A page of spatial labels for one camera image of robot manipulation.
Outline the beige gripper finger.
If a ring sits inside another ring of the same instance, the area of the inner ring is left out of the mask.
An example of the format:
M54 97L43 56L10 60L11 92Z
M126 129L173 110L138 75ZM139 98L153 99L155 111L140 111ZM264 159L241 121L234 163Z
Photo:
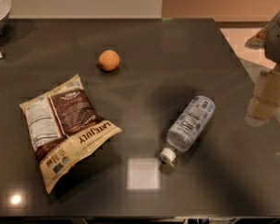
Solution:
M261 70L253 90L245 121L252 127L266 123L280 107L280 64L269 71Z

